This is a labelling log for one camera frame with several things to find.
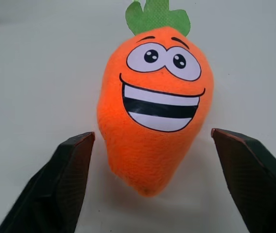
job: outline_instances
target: carrot plush toy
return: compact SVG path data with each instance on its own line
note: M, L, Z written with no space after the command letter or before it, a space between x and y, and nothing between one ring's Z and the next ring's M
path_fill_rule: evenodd
M126 11L135 37L110 57L97 119L111 170L141 195L168 184L209 112L213 75L186 36L184 10L169 0L138 1Z

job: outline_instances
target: white background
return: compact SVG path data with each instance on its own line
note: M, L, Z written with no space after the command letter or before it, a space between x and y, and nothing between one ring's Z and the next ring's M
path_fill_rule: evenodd
M0 0L0 223L67 138L96 132L77 233L246 233L210 130L276 157L276 0L171 0L215 77L212 110L173 180L145 199L111 174L96 123L106 62L132 37L131 0Z

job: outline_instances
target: eyebrow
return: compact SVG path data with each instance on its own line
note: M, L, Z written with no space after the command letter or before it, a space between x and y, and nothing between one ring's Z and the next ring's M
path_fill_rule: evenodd
M141 40L147 40L147 39L155 39L155 36L150 35L150 36L147 36L145 38L142 38Z
M177 42L183 44L184 46L186 46L188 49L190 49L185 42L183 42L182 40L178 39L177 37L172 37L172 40L177 41Z

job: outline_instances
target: green leaf top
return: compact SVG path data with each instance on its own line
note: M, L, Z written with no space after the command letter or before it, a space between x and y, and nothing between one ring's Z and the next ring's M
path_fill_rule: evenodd
M139 0L134 0L127 8L125 18L134 35L170 26L187 36L191 27L187 12L170 11L169 0L146 0L143 10Z

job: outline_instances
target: orange plush fabric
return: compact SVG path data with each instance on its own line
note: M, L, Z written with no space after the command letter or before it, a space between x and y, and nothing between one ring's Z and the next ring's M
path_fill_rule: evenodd
M163 27L111 56L97 108L112 171L141 195L161 192L209 112L213 75L203 53Z

